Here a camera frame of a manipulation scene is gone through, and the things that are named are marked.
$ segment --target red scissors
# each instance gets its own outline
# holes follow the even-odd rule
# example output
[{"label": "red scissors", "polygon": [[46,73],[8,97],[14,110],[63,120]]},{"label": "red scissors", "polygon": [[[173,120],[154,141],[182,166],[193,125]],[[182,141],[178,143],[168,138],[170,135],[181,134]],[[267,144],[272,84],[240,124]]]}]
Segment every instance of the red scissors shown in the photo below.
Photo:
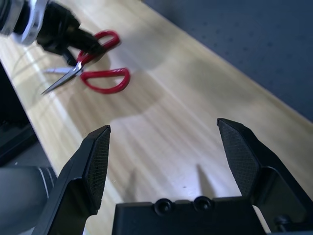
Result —
[{"label": "red scissors", "polygon": [[[108,51],[120,43],[119,36],[117,35],[117,33],[113,31],[106,30],[106,31],[101,31],[95,34],[95,38],[98,40],[107,36],[113,36],[113,38],[102,45],[104,51]],[[80,76],[83,83],[85,83],[86,86],[88,86],[90,89],[98,93],[113,94],[113,93],[117,93],[117,92],[124,90],[129,84],[129,81],[131,78],[130,72],[127,68],[107,70],[107,71],[91,71],[91,72],[83,71],[84,65],[91,62],[93,59],[97,57],[98,55],[91,55],[91,54],[84,53],[83,51],[80,51],[77,57],[78,63],[75,67],[54,68],[54,69],[45,70],[44,72],[47,72],[47,73],[60,73],[60,74],[65,74],[65,75],[62,78],[60,78],[58,81],[56,81],[47,90],[45,90],[42,94],[47,94],[53,91],[57,87],[60,87],[63,84],[69,82],[76,76]],[[122,80],[122,82],[118,84],[117,86],[108,88],[108,89],[96,87],[89,83],[89,79],[92,79],[92,78],[99,78],[99,77],[108,78],[108,77],[118,77],[118,76],[124,76],[124,79]]]}]

